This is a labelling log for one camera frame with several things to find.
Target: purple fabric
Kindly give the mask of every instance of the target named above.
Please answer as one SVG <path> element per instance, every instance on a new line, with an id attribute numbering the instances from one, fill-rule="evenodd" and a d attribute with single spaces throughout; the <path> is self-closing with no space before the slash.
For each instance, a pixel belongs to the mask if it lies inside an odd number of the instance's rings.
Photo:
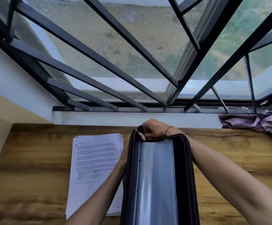
<path id="1" fill-rule="evenodd" d="M 228 109 L 247 109 L 246 107 L 228 107 Z M 256 132 L 272 133 L 272 110 L 261 115 L 219 114 L 223 129 L 251 129 Z"/>

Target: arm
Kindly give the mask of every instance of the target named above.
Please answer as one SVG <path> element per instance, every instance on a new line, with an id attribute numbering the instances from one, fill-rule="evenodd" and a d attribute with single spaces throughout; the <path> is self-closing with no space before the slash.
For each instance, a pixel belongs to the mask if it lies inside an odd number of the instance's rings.
<path id="1" fill-rule="evenodd" d="M 164 137 L 170 127 L 151 119 L 142 124 L 146 137 Z M 182 133 L 170 127 L 166 136 Z M 193 161 L 214 188 L 234 206 L 250 224 L 272 224 L 272 190 L 240 166 L 205 145 L 186 136 L 191 145 Z"/>
<path id="2" fill-rule="evenodd" d="M 128 144 L 125 145 L 118 163 L 110 176 L 94 194 L 66 221 L 65 225 L 101 224 L 113 201 L 125 173 Z"/>

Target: zipper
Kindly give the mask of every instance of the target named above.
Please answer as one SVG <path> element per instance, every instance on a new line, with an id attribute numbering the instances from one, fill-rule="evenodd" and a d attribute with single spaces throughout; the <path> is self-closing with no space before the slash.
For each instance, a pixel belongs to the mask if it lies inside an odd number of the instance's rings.
<path id="1" fill-rule="evenodd" d="M 129 188 L 128 188 L 128 191 L 127 191 L 127 205 L 129 205 L 130 185 L 131 185 L 132 168 L 133 168 L 133 162 L 134 162 L 135 134 L 136 134 L 136 131 L 134 132 L 134 135 L 133 135 L 132 162 L 131 162 L 131 170 L 130 170 Z M 127 214 L 126 214 L 126 216 L 125 216 L 125 224 L 127 224 Z"/>
<path id="2" fill-rule="evenodd" d="M 186 146 L 185 146 L 185 141 L 184 141 L 183 137 L 181 137 L 181 138 L 182 138 L 183 144 L 184 144 L 184 155 L 185 155 L 185 162 L 186 162 L 186 179 L 187 179 L 187 190 L 188 190 L 189 210 L 190 210 L 190 224 L 193 224 L 193 222 L 192 222 L 192 211 L 191 211 L 191 200 L 190 200 L 190 190 L 189 190 L 189 179 L 188 179 L 188 166 L 187 166 L 187 159 L 186 159 Z"/>

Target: paper stack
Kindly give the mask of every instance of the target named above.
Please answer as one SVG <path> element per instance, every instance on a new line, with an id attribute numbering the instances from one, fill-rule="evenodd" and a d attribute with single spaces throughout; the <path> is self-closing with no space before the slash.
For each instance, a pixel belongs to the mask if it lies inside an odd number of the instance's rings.
<path id="1" fill-rule="evenodd" d="M 118 162 L 122 150 L 123 137 L 119 133 L 74 138 L 66 219 L 103 184 Z M 121 182 L 107 216 L 120 215 L 122 197 Z"/>

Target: wood grain surface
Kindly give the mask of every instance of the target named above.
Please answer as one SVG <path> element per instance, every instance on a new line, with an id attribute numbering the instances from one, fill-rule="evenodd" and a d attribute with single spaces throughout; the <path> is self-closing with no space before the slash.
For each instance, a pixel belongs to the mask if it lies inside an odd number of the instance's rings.
<path id="1" fill-rule="evenodd" d="M 72 140 L 132 127 L 14 124 L 0 154 L 0 224 L 63 224 Z M 272 138 L 248 130 L 183 129 L 272 189 Z M 248 224 L 194 166 L 201 224 Z M 119 224 L 106 217 L 103 224 Z"/>

